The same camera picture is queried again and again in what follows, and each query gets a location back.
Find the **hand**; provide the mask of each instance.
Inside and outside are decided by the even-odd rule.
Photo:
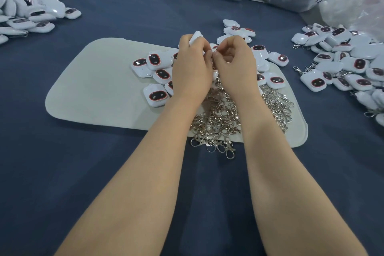
[[[197,109],[212,85],[212,50],[203,37],[197,38],[189,46],[191,37],[183,35],[180,39],[179,54],[172,70],[172,83],[174,97],[186,98]]]
[[[256,60],[242,37],[235,35],[223,40],[212,58],[224,89],[235,102],[260,97]]]

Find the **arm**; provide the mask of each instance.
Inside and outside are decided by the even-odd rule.
[[[366,256],[359,240],[295,156],[261,98],[250,48],[233,37],[217,50],[214,63],[238,107],[253,210],[267,254]]]
[[[212,84],[209,43],[198,38],[189,47],[190,38],[180,40],[174,96],[56,256],[160,254],[175,209],[190,124]]]

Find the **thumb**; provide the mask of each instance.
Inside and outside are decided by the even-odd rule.
[[[219,73],[228,66],[227,62],[223,58],[223,55],[218,51],[213,53],[212,59],[214,61],[214,67],[218,69]]]

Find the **dark blue tablecloth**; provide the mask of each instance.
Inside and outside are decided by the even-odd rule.
[[[91,41],[121,37],[176,47],[200,30],[210,41],[223,19],[253,28],[252,44],[288,55],[283,69],[309,124],[295,153],[370,255],[384,254],[384,129],[348,93],[310,92],[292,70],[313,54],[292,49],[304,23],[252,1],[61,0],[82,11],[49,34],[0,48],[0,254],[52,255],[145,132],[60,121],[45,110],[50,87]],[[187,144],[175,215],[163,255],[264,255],[242,144],[236,159]]]

